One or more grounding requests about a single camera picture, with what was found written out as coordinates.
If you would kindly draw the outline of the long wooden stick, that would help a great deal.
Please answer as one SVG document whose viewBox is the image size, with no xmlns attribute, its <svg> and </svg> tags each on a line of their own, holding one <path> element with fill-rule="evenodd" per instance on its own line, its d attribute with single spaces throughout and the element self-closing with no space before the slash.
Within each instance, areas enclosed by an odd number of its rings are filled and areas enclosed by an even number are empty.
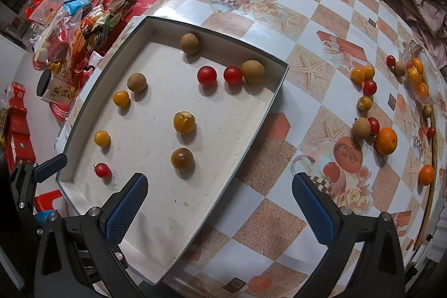
<svg viewBox="0 0 447 298">
<path fill-rule="evenodd" d="M 436 128 L 436 112 L 433 111 L 432 115 L 430 116 L 430 127 L 435 128 L 435 135 L 429 139 L 431 150 L 432 150 L 432 163 L 431 166 L 433 167 L 433 180 L 429 185 L 426 186 L 426 189 L 428 191 L 427 195 L 427 203 L 424 210 L 424 216 L 422 219 L 422 223 L 420 225 L 420 230 L 417 234 L 416 240 L 414 242 L 413 251 L 416 252 L 422 243 L 425 241 L 426 236 L 426 230 L 430 221 L 430 214 L 431 209 L 433 206 L 433 197 L 435 192 L 435 186 L 436 186 L 436 177 L 437 177 L 437 166 L 438 166 L 438 135 L 437 135 L 437 128 Z"/>
</svg>

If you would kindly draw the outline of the shallow white cardboard box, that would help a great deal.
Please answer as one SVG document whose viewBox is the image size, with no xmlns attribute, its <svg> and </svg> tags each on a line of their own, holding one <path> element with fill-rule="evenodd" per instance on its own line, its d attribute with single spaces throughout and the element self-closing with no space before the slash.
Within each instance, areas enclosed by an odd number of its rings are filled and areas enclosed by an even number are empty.
<svg viewBox="0 0 447 298">
<path fill-rule="evenodd" d="M 200 41 L 196 54 L 186 54 L 180 39 L 193 33 Z M 257 60 L 265 69 L 258 84 L 228 85 L 228 66 L 241 69 Z M 203 87 L 202 66 L 212 66 L 217 81 Z M 88 94 L 76 108 L 64 152 L 68 163 L 56 181 L 78 214 L 102 205 L 133 174 L 149 181 L 149 193 L 120 247 L 132 270 L 158 283 L 183 255 L 236 174 L 275 97 L 287 64 L 235 38 L 177 20 L 147 16 L 122 45 L 90 77 Z M 130 91 L 127 80 L 142 73 L 147 86 Z M 116 92 L 130 96 L 126 108 L 113 102 Z M 173 127 L 176 113 L 187 111 L 196 127 L 182 134 Z M 94 134 L 105 130 L 109 146 L 99 147 Z M 176 170 L 171 154 L 189 149 L 194 164 Z M 94 165 L 105 163 L 109 178 L 99 178 Z"/>
</svg>

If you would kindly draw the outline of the red cherry tomato upper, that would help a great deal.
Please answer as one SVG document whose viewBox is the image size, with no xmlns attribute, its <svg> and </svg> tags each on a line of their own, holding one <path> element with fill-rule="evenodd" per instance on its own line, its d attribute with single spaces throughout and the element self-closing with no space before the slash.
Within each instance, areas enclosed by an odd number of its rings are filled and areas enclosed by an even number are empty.
<svg viewBox="0 0 447 298">
<path fill-rule="evenodd" d="M 372 96 L 377 92 L 377 84 L 373 79 L 367 79 L 363 85 L 363 92 L 367 96 Z"/>
</svg>

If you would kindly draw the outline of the red cherry tomato cluster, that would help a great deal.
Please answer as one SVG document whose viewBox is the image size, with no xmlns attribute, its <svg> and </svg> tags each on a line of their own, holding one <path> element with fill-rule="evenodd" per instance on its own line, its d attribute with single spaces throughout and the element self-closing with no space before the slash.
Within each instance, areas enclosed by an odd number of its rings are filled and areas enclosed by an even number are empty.
<svg viewBox="0 0 447 298">
<path fill-rule="evenodd" d="M 370 135 L 377 135 L 380 131 L 380 123 L 375 117 L 369 117 L 367 121 L 370 124 Z"/>
</svg>

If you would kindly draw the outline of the large orange mandarin centre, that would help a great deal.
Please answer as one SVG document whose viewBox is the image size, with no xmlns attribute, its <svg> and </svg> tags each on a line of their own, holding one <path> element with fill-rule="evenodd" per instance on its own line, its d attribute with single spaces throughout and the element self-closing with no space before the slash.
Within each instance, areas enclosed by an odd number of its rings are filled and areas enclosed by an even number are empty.
<svg viewBox="0 0 447 298">
<path fill-rule="evenodd" d="M 375 138 L 375 147 L 382 156 L 392 154 L 398 143 L 398 136 L 393 128 L 382 128 Z"/>
</svg>

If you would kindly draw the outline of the yellow cherry tomato cluster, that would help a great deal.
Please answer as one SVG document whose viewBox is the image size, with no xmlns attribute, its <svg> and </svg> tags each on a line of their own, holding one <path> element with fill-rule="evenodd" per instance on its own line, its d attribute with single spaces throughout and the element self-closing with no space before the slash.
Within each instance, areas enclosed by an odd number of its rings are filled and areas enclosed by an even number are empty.
<svg viewBox="0 0 447 298">
<path fill-rule="evenodd" d="M 372 107 L 372 100 L 367 96 L 358 99 L 357 108 L 360 113 L 367 113 Z"/>
</svg>

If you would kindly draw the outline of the longan near bowl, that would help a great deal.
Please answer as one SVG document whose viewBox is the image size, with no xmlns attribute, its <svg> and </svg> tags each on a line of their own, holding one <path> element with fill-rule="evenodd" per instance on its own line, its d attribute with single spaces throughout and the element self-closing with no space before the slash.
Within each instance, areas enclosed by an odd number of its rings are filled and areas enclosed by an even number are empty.
<svg viewBox="0 0 447 298">
<path fill-rule="evenodd" d="M 365 117 L 359 117 L 355 120 L 351 133 L 354 139 L 364 140 L 370 136 L 370 122 Z"/>
</svg>

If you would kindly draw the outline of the clear glass fruit bowl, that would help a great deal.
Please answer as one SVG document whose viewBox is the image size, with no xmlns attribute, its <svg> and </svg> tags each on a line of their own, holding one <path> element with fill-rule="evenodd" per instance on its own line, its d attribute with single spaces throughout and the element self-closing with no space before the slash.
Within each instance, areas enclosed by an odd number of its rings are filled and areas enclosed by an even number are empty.
<svg viewBox="0 0 447 298">
<path fill-rule="evenodd" d="M 439 79 L 428 51 L 414 40 L 398 41 L 396 48 L 398 60 L 405 67 L 405 87 L 420 104 L 435 105 L 439 99 Z"/>
</svg>

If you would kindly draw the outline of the red tomato table edge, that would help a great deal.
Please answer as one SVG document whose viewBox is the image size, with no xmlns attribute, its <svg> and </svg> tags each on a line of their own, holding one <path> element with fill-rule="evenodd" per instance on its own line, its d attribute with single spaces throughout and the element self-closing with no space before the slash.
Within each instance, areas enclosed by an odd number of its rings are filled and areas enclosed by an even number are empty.
<svg viewBox="0 0 447 298">
<path fill-rule="evenodd" d="M 203 87 L 212 86 L 217 81 L 217 72 L 212 66 L 202 66 L 197 72 L 197 80 Z"/>
</svg>

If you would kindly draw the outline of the yellow cherry tomato upper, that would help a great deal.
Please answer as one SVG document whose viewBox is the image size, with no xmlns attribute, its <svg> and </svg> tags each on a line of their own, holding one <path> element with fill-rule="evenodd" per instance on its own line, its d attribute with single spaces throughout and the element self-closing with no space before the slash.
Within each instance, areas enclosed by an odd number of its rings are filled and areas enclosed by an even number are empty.
<svg viewBox="0 0 447 298">
<path fill-rule="evenodd" d="M 357 85 L 361 85 L 365 80 L 364 71 L 360 68 L 354 68 L 351 71 L 351 81 Z"/>
</svg>

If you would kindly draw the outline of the brown longan by tomato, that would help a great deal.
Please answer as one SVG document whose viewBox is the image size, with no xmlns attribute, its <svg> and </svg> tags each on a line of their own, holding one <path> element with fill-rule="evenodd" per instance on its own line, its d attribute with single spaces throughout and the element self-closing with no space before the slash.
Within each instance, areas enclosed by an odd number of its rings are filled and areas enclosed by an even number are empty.
<svg viewBox="0 0 447 298">
<path fill-rule="evenodd" d="M 127 80 L 128 89 L 134 93 L 142 92 L 146 86 L 146 77 L 142 73 L 133 73 Z"/>
</svg>

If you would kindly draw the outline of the longan by stick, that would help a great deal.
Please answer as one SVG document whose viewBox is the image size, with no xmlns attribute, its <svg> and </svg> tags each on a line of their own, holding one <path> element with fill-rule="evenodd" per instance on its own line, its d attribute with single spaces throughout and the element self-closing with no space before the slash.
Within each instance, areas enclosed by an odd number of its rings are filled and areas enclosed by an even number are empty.
<svg viewBox="0 0 447 298">
<path fill-rule="evenodd" d="M 422 112 L 424 118 L 429 119 L 433 114 L 433 107 L 431 105 L 426 104 L 424 105 Z"/>
</svg>

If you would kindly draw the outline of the red tomato by stick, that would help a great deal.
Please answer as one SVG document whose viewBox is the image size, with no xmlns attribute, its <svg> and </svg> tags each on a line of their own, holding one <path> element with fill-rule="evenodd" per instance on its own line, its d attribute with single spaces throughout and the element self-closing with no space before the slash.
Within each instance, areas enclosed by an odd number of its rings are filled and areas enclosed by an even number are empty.
<svg viewBox="0 0 447 298">
<path fill-rule="evenodd" d="M 427 138 L 428 139 L 433 139 L 436 135 L 436 128 L 433 126 L 430 126 L 430 128 L 428 128 L 427 130 Z"/>
</svg>

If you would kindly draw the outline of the pile of snack packages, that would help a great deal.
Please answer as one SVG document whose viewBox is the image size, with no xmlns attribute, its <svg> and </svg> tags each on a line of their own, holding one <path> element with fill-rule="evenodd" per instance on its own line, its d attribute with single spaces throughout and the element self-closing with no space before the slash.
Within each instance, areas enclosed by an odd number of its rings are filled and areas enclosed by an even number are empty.
<svg viewBox="0 0 447 298">
<path fill-rule="evenodd" d="M 47 0 L 35 0 L 33 10 Z M 125 0 L 49 0 L 53 10 L 33 46 L 33 66 L 73 89 L 81 87 L 92 53 L 110 49 L 133 5 Z"/>
</svg>

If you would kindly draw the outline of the brown longan in cluster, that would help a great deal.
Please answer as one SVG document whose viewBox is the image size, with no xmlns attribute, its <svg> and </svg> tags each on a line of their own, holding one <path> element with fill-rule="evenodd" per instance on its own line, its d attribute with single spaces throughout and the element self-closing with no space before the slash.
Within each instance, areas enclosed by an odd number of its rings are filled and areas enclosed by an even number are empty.
<svg viewBox="0 0 447 298">
<path fill-rule="evenodd" d="M 258 84 L 264 79 L 265 69 L 257 60 L 248 60 L 241 66 L 241 71 L 246 82 Z"/>
</svg>

